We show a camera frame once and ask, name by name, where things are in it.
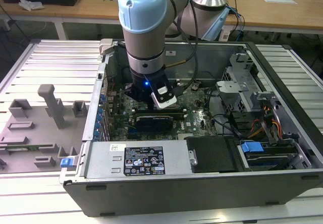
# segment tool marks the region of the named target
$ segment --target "silver robot arm segment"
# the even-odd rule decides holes
[[[133,79],[125,92],[148,107],[165,108],[176,97],[164,72],[165,32],[190,0],[118,0]]]
[[[196,36],[190,0],[117,1],[133,79],[125,93],[136,101],[147,102],[148,107],[155,104],[161,109],[175,103],[164,72],[165,33],[167,29],[177,31],[172,25],[175,20],[185,33]],[[228,14],[226,0],[192,1],[200,25],[197,37],[212,40]]]

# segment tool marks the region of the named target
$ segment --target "sticker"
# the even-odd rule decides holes
[[[125,144],[111,144],[110,145],[110,152],[112,151],[124,151],[126,145]]]
[[[125,176],[164,175],[163,147],[125,147]]]
[[[16,152],[16,151],[28,151],[27,148],[9,148],[7,149],[9,152]]]
[[[166,56],[176,56],[176,51],[166,51]]]

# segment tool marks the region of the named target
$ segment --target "slotted aluminum surface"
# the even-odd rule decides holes
[[[90,104],[101,63],[99,41],[42,40],[29,47],[6,86],[0,87],[0,132],[11,116],[8,108],[14,99],[27,99],[31,106],[45,105],[37,94],[40,84],[53,84],[55,97],[64,105],[74,100]]]
[[[48,41],[43,40],[40,45],[29,46],[25,55],[21,58],[21,62],[17,62],[16,68],[11,72],[11,78],[5,79],[5,84],[0,84],[0,120],[2,122],[4,117],[9,117],[8,107],[10,101],[3,102],[3,94],[19,94],[27,97],[31,105],[44,105],[42,100],[33,101],[36,97],[37,87],[40,84],[54,84],[56,88],[56,97],[63,97],[64,104],[71,104],[69,99],[80,97],[86,99],[87,94],[91,94],[91,88],[94,85],[95,77],[82,77],[77,74],[77,71],[91,71],[95,70],[100,60],[98,60],[99,53],[93,53],[92,58],[88,58],[89,53],[85,52],[86,56],[82,57],[82,52],[78,54],[77,58],[70,58],[70,55],[65,57],[74,49],[71,48],[96,48],[98,49],[98,41]],[[47,52],[43,52],[43,48],[39,47],[60,47],[64,48],[64,52],[57,52],[56,56],[48,56]],[[276,55],[275,49],[271,45],[259,45],[259,49],[265,52],[271,52],[265,56],[275,70],[277,68],[282,74],[284,83],[288,86],[291,92],[298,94],[307,93],[322,93],[322,87],[316,83],[315,78],[309,71],[307,74],[302,74],[300,69],[304,68],[303,61],[293,56],[293,52],[286,51],[280,46],[274,46],[278,52],[287,52],[284,55]],[[55,69],[55,71],[72,71],[78,77],[17,77],[21,68],[29,68],[29,70],[46,71]],[[287,68],[297,68],[297,74],[302,74],[303,78],[294,78],[291,71]],[[268,84],[261,77],[261,80],[268,90]],[[322,102],[315,104],[308,101],[300,101],[303,107],[307,105],[307,112],[314,110],[313,117],[323,111]],[[291,200],[286,205],[267,206],[267,207],[246,207],[233,209],[219,209],[219,210],[204,210],[204,211],[190,211],[190,212],[175,212],[175,213],[161,213],[161,214],[147,214],[147,215],[131,215],[119,217],[86,217],[81,209],[76,205],[72,198],[65,192],[63,187],[59,184],[57,172],[46,173],[40,176],[35,173],[34,176],[26,174],[17,174],[15,178],[11,176],[0,176],[0,203],[5,203],[0,208],[0,223],[58,223],[62,219],[72,219],[73,222],[78,223],[243,223],[246,220],[258,220],[257,223],[323,223],[323,191],[322,188],[312,189],[306,191],[297,198]]]
[[[274,71],[282,79],[295,99],[323,133],[323,81],[293,51],[280,45],[257,45]],[[261,73],[258,74],[264,87],[271,87]]]

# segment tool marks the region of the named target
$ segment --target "wooden table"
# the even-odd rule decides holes
[[[118,3],[109,0],[78,0],[74,6],[46,5],[44,9],[27,11],[18,4],[1,5],[14,20],[53,22],[60,40],[67,40],[63,23],[120,24]],[[0,8],[0,26],[10,30],[9,17]]]
[[[323,0],[294,0],[297,5],[267,3],[264,0],[237,0],[238,12],[244,16],[245,30],[323,34]],[[68,39],[63,23],[119,24],[118,4],[108,0],[78,0],[75,6],[44,5],[45,9],[29,12],[18,4],[1,3],[15,20],[48,21],[55,24],[59,39]],[[0,10],[4,26],[9,19]],[[228,40],[236,24],[229,15],[221,40]]]
[[[246,31],[323,34],[323,0],[294,0],[297,5],[267,3],[264,0],[237,0]],[[235,6],[234,0],[228,0]],[[229,15],[221,34],[227,40],[237,20]]]

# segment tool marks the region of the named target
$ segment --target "blue latch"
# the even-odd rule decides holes
[[[264,152],[260,142],[244,142],[241,148],[243,152]]]
[[[61,161],[61,167],[73,167],[73,162],[74,159],[73,158],[63,158]]]

